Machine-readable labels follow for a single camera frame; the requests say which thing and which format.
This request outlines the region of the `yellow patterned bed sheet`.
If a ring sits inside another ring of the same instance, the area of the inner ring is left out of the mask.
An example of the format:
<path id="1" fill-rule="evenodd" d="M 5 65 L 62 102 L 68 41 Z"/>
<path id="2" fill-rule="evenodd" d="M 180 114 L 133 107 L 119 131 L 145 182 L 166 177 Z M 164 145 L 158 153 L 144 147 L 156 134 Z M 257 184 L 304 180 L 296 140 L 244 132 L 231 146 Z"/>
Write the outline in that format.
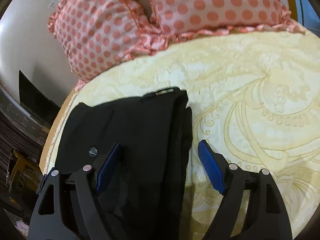
<path id="1" fill-rule="evenodd" d="M 181 239 L 201 239 L 222 199 L 198 157 L 203 139 L 243 170 L 268 169 L 293 236 L 308 228 L 319 206 L 319 38 L 310 31 L 197 38 L 111 68 L 63 103 L 41 155 L 42 172 L 53 167 L 78 103 L 95 106 L 171 86 L 188 92 L 193 110 Z"/>

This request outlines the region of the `polka dot pillow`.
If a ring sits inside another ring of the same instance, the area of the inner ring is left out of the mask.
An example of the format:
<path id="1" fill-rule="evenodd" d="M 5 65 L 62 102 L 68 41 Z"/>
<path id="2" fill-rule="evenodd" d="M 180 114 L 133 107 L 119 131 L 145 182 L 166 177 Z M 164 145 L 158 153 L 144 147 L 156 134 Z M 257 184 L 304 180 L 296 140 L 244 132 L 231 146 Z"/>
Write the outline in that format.
<path id="1" fill-rule="evenodd" d="M 48 30 L 78 78 L 76 90 L 122 62 L 168 46 L 136 0 L 61 0 Z"/>
<path id="2" fill-rule="evenodd" d="M 232 30 L 304 31 L 281 0 L 149 0 L 149 6 L 142 28 L 150 41 L 182 42 Z"/>

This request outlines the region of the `black television screen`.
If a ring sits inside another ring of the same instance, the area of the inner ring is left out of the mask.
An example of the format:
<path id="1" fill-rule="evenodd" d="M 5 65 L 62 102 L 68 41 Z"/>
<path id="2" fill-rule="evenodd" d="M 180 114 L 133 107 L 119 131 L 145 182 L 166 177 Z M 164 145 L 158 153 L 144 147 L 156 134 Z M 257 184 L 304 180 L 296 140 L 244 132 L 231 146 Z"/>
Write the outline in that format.
<path id="1" fill-rule="evenodd" d="M 51 127 L 60 107 L 42 94 L 21 71 L 18 73 L 18 88 L 20 105 L 41 123 Z"/>

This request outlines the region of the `left polka dot pillow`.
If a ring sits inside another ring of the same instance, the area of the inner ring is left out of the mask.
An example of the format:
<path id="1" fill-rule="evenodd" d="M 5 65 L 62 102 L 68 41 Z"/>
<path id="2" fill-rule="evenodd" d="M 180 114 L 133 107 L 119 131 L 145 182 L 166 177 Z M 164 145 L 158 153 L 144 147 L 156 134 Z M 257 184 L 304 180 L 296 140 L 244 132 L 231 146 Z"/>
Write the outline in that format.
<path id="1" fill-rule="evenodd" d="M 61 0 L 48 30 L 78 78 L 76 90 L 122 62 L 168 46 L 136 0 Z"/>

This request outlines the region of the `dark curtain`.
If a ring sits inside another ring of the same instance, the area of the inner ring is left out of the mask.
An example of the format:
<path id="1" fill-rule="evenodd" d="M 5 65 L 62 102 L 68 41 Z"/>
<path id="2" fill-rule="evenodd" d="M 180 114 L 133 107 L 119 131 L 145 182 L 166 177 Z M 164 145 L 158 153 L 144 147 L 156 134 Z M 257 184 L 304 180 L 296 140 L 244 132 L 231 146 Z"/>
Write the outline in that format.
<path id="1" fill-rule="evenodd" d="M 40 163 L 47 138 L 42 128 L 1 86 L 1 189 L 7 189 L 9 161 L 14 150 L 32 162 Z"/>

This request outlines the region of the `black pants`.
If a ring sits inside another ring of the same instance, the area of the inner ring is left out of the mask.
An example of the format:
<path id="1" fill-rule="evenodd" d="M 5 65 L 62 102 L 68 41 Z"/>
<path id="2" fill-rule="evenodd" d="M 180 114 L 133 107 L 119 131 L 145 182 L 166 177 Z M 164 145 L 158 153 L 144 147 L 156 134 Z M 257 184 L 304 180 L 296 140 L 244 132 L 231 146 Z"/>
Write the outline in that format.
<path id="1" fill-rule="evenodd" d="M 110 183 L 97 192 L 114 239 L 178 239 L 192 143 L 192 111 L 178 87 L 90 107 L 78 104 L 55 167 L 71 173 L 114 152 Z"/>

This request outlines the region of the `wooden chair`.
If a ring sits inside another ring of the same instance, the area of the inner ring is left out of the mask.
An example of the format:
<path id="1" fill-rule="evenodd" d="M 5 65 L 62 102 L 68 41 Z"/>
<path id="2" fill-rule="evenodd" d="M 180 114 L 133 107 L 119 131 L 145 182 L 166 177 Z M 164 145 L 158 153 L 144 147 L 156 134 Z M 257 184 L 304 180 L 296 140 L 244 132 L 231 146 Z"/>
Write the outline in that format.
<path id="1" fill-rule="evenodd" d="M 43 177 L 39 166 L 16 150 L 13 150 L 13 155 L 17 160 L 10 175 L 9 192 L 21 192 L 23 189 L 36 192 Z"/>

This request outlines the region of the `right polka dot pillow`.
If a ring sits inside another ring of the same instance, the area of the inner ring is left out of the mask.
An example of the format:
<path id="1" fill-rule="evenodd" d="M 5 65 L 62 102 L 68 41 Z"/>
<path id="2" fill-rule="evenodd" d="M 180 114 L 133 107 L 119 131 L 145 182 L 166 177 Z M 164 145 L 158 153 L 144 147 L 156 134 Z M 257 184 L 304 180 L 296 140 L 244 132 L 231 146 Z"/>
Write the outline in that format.
<path id="1" fill-rule="evenodd" d="M 304 31 L 281 0 L 149 0 L 149 6 L 142 28 L 150 41 L 182 42 L 232 30 Z"/>

